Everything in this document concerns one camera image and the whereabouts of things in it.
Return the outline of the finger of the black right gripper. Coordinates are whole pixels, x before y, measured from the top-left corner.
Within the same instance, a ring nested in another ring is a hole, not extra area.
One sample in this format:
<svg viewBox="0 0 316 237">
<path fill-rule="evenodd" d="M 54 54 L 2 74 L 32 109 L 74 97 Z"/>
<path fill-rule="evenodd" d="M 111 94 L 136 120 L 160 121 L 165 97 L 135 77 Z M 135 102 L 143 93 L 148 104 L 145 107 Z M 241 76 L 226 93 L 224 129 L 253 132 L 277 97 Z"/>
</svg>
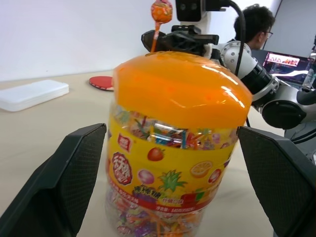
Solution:
<svg viewBox="0 0 316 237">
<path fill-rule="evenodd" d="M 143 46 L 151 52 L 152 45 L 153 45 L 153 39 L 154 39 L 155 31 L 147 31 L 142 34 L 141 36 L 141 42 Z M 163 37 L 166 36 L 166 33 L 159 32 L 158 40 L 156 42 L 155 50 L 154 52 L 159 51 L 171 51 L 169 47 L 163 42 Z"/>
<path fill-rule="evenodd" d="M 206 53 L 204 44 L 189 35 L 168 34 L 163 36 L 160 42 L 167 51 L 184 52 L 198 56 L 204 56 Z"/>
</svg>

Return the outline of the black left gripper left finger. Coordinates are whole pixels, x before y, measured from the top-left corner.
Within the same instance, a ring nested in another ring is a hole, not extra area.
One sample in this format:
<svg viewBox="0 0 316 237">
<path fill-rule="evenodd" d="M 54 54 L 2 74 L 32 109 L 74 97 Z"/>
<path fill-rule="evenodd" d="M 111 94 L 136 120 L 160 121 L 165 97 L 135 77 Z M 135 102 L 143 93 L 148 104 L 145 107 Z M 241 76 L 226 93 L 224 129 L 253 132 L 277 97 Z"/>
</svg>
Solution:
<svg viewBox="0 0 316 237">
<path fill-rule="evenodd" d="M 92 196 L 107 127 L 68 134 L 0 218 L 2 237 L 75 237 Z"/>
</svg>

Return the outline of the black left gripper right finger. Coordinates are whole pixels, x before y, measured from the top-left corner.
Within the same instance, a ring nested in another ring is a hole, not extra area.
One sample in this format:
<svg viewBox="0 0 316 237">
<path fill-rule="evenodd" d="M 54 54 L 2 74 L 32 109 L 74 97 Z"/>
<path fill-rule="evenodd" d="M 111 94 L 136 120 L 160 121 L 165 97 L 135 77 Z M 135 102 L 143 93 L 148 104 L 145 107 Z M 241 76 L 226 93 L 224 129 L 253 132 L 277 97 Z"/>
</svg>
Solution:
<svg viewBox="0 0 316 237">
<path fill-rule="evenodd" d="M 316 235 L 316 166 L 287 138 L 239 127 L 255 194 L 278 237 Z"/>
</svg>

